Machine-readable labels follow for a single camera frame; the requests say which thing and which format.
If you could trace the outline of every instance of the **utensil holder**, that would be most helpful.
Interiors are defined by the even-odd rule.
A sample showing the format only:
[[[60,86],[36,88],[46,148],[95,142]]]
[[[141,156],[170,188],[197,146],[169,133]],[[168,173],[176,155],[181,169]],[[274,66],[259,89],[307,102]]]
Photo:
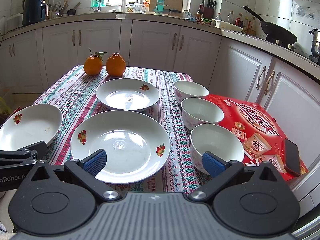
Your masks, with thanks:
[[[213,13],[214,13],[213,8],[203,7],[202,12],[203,12],[202,18],[205,18],[208,20],[211,20],[213,18]]]

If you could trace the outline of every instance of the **red box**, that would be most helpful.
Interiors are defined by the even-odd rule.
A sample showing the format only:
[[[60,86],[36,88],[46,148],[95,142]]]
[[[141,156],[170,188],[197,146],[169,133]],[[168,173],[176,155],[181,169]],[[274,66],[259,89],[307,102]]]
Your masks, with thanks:
[[[263,160],[269,160],[284,180],[294,178],[284,169],[282,141],[287,137],[276,119],[256,103],[216,95],[208,95],[206,99],[222,109],[224,118],[219,125],[235,134],[244,146],[245,165],[259,166]],[[308,172],[301,159],[300,169],[301,174]]]

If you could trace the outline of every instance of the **kitchen cabinet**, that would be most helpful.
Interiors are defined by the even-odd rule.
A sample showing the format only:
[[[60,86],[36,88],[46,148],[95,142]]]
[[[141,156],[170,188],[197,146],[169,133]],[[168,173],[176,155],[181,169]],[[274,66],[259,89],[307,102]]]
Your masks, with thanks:
[[[307,168],[319,156],[320,86],[294,67],[275,59],[258,103],[276,119],[299,148]]]
[[[208,88],[220,42],[221,36],[181,27],[173,71],[187,73]]]
[[[15,79],[17,93],[43,93],[37,43],[36,31],[17,35],[12,40],[13,65],[15,66]]]
[[[78,22],[78,64],[83,65],[93,52],[107,51],[102,56],[105,65],[108,57],[119,53],[121,20],[101,20]]]
[[[12,93],[44,92],[36,46],[36,31],[2,41],[0,83]]]
[[[133,21],[129,66],[172,71],[180,26]]]
[[[17,72],[12,60],[12,39],[2,41],[0,47],[0,83],[2,89],[10,89],[17,93]]]
[[[66,23],[42,29],[44,62],[48,84],[78,65],[77,23]]]
[[[272,56],[227,38],[222,38],[209,92],[256,102]]]

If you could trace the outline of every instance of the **table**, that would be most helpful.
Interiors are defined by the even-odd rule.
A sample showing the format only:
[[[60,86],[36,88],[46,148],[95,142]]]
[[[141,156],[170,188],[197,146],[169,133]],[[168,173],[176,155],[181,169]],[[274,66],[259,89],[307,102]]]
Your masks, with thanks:
[[[210,176],[198,171],[190,158],[190,131],[181,120],[181,109],[174,97],[173,84],[178,80],[192,81],[189,75],[165,72],[161,70],[127,67],[123,78],[135,78],[149,82],[160,92],[159,101],[143,111],[158,121],[167,131],[171,149],[168,160],[163,168],[153,176],[132,184],[111,187],[119,192],[149,191],[176,192],[189,194],[211,179]],[[62,125],[49,145],[45,159],[51,165],[61,165],[72,158],[70,140],[76,127],[91,115],[108,109],[97,100],[96,88],[103,82],[112,79],[105,68],[97,76],[84,73],[83,65],[75,66],[34,104],[52,104],[57,106],[63,115]]]

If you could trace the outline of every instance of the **cutting board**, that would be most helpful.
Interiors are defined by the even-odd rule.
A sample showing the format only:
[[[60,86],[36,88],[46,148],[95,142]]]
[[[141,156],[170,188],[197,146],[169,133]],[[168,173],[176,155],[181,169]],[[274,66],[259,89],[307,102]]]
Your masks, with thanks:
[[[171,11],[171,15],[182,16],[182,3],[183,0],[164,0],[164,5],[169,5],[171,10],[177,10],[180,12]],[[149,12],[156,11],[157,0],[150,0]],[[164,7],[164,14],[170,14],[169,7]]]

